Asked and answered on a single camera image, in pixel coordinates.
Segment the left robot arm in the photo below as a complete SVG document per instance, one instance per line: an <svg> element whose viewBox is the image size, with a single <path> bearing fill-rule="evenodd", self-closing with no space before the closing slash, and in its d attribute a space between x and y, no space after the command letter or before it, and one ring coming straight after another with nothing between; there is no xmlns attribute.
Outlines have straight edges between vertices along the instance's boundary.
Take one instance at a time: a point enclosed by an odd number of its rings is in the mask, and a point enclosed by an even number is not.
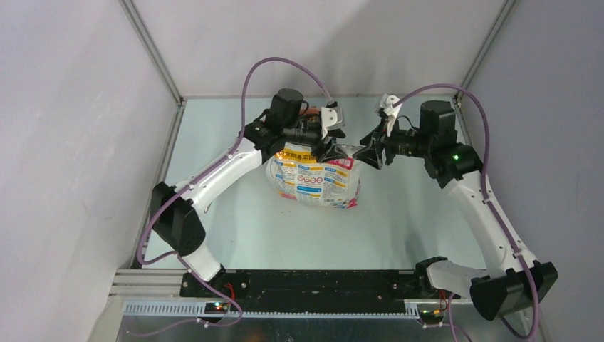
<svg viewBox="0 0 604 342"><path fill-rule="evenodd" d="M263 165L286 144L311 149L318 162L346 158L336 138L344 138L343 114L336 101L317 110L303 110L303 95L283 88L259 117L241 129L233 147L210 166L175 185L161 182L152 190L150 226L197 275L198 288L207 296L220 295L223 266L206 243L200 215L224 190L246 173Z"/></svg>

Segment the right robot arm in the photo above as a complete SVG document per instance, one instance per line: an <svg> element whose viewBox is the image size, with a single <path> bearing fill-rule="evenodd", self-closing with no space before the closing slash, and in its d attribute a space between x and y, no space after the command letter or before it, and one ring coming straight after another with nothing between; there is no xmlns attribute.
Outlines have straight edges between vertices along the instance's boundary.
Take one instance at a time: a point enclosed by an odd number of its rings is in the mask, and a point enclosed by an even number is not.
<svg viewBox="0 0 604 342"><path fill-rule="evenodd" d="M558 278L555 266L540 262L524 244L493 192L476 150L458 140L456 113L446 100L420 106L420 124L404 130L401 101L386 95L380 123L361 141L354 158L376 169L398 155L420 158L427 174L457 204L477 241L485 269L455 264L443 256L416 266L415 291L432 298L441 290L472 301L486 320L537 308Z"/></svg>

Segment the cat food bag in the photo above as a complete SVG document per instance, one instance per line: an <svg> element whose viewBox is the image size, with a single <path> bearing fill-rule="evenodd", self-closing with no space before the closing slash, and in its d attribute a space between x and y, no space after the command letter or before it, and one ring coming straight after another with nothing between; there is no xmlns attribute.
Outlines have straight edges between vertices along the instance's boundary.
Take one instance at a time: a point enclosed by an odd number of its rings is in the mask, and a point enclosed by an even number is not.
<svg viewBox="0 0 604 342"><path fill-rule="evenodd" d="M317 162L309 147L287 144L266 163L266 176L283 198L350 209L357 205L361 169L351 157Z"/></svg>

